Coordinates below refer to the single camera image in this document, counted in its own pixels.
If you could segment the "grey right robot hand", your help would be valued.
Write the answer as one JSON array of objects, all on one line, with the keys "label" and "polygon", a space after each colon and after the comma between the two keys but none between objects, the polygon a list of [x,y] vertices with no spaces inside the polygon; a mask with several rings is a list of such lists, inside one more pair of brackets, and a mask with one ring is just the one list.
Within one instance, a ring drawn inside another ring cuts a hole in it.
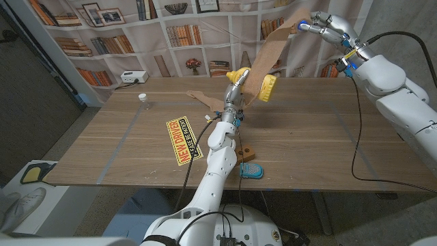
[{"label": "grey right robot hand", "polygon": [[298,23],[299,31],[318,34],[328,43],[333,44],[349,62],[358,68],[376,54],[360,41],[349,22],[337,15],[325,12],[311,12],[311,20]]}]

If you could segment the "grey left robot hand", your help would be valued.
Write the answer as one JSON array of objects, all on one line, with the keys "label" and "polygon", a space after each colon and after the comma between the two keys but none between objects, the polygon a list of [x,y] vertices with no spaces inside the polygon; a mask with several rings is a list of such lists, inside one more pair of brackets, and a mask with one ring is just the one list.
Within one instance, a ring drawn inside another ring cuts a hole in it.
[{"label": "grey left robot hand", "polygon": [[235,126],[240,126],[240,122],[244,119],[242,109],[245,102],[243,85],[249,72],[250,68],[244,67],[226,74],[231,83],[225,90],[224,110],[221,116],[222,121],[231,123]]}]

